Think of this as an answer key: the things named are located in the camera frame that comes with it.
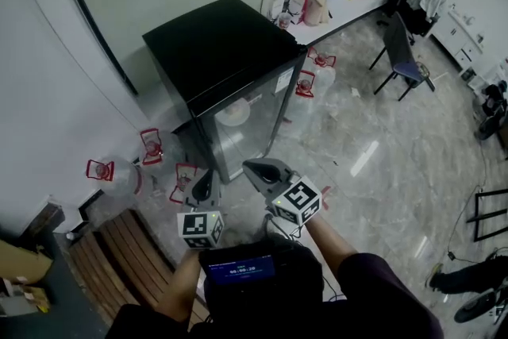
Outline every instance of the chair leg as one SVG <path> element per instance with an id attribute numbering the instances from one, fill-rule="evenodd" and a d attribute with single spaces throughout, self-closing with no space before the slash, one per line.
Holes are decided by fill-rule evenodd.
<path id="1" fill-rule="evenodd" d="M 377 58 L 374 60 L 374 62 L 372 63 L 371 67 L 368 68 L 368 70 L 370 71 L 376 64 L 377 62 L 379 61 L 379 58 L 381 58 L 381 56 L 384 54 L 384 52 L 387 50 L 387 48 L 383 48 L 383 50 L 381 51 L 381 53 L 377 56 Z"/>
<path id="2" fill-rule="evenodd" d="M 411 91 L 411 85 L 409 85 L 409 86 L 407 87 L 407 89 L 404 91 L 404 93 L 403 93 L 403 94 L 402 94 L 402 96 L 398 99 L 398 101 L 399 101 L 399 102 L 400 102 L 400 101 L 402 101 L 402 100 L 404 99 L 404 96 L 406 96 L 406 95 L 409 93 L 409 91 Z"/>
<path id="3" fill-rule="evenodd" d="M 376 90 L 374 91 L 374 94 L 378 94 L 378 92 L 379 92 L 379 91 L 381 91 L 381 90 L 383 89 L 383 87 L 384 87 L 384 86 L 388 83 L 388 81 L 389 81 L 390 79 L 392 79 L 394 76 L 395 76 L 395 73 L 394 73 L 394 72 L 392 72 L 391 74 L 389 74 L 389 75 L 388 75 L 388 78 L 386 78 L 386 79 L 384 80 L 384 82 L 381 84 L 381 86 L 380 86 L 378 89 L 376 89 Z"/>

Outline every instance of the black pants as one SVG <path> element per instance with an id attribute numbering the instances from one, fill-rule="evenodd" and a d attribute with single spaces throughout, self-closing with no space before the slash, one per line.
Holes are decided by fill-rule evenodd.
<path id="1" fill-rule="evenodd" d="M 437 274 L 430 286 L 443 294 L 462 294 L 464 292 L 484 292 L 498 288 L 508 276 L 508 257 L 500 256 L 475 264 L 458 272 Z"/>

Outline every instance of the black mini fridge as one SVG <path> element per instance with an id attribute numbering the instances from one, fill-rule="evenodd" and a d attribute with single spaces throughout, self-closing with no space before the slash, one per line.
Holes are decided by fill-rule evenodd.
<path id="1" fill-rule="evenodd" d="M 143 35 L 192 141 L 223 183 L 268 154 L 306 47 L 241 0 L 218 0 Z"/>

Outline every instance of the glass fridge door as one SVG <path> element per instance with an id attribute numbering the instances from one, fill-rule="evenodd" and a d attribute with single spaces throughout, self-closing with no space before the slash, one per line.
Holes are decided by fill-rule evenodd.
<path id="1" fill-rule="evenodd" d="M 243 97 L 231 98 L 207 121 L 214 127 L 206 131 L 215 136 L 212 150 L 224 183 L 241 174 L 245 160 L 266 154 L 293 71 L 292 67 Z"/>

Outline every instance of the fridge top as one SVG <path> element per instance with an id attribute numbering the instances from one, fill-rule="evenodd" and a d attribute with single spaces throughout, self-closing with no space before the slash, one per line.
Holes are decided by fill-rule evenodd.
<path id="1" fill-rule="evenodd" d="M 143 35 L 195 115 L 305 52 L 241 0 L 218 0 Z"/>

